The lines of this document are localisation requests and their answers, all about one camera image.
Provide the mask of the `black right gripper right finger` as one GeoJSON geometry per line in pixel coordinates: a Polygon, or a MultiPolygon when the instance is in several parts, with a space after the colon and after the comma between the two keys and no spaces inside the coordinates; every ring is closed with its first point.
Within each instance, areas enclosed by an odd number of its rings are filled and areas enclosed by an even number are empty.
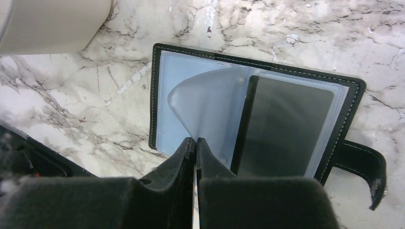
{"type": "Polygon", "coordinates": [[[305,177],[237,177],[196,144],[199,224],[202,229],[337,229],[323,186],[305,177]]]}

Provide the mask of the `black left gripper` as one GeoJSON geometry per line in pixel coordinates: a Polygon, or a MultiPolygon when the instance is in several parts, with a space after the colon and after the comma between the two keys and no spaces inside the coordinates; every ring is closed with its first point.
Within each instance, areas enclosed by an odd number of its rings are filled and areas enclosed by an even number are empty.
{"type": "Polygon", "coordinates": [[[86,190],[95,176],[10,124],[0,122],[2,190],[86,190]]]}

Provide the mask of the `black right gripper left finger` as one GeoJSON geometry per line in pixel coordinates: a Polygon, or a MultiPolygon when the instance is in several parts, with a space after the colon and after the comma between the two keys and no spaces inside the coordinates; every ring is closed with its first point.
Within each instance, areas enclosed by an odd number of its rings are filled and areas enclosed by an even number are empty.
{"type": "Polygon", "coordinates": [[[195,141],[140,179],[22,180],[0,208],[3,229],[190,229],[195,141]]]}

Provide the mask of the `black leather card holder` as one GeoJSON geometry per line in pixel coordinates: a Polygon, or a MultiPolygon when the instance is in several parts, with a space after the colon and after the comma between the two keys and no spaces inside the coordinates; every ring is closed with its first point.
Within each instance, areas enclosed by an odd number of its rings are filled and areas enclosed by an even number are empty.
{"type": "Polygon", "coordinates": [[[324,184],[333,167],[353,173],[368,184],[370,208],[376,209],[385,195],[385,158],[345,138],[366,89],[365,81],[358,78],[157,43],[152,55],[149,146],[169,153],[185,137],[204,138],[212,154],[231,171],[253,75],[333,83],[342,88],[328,143],[312,178],[324,184]]]}

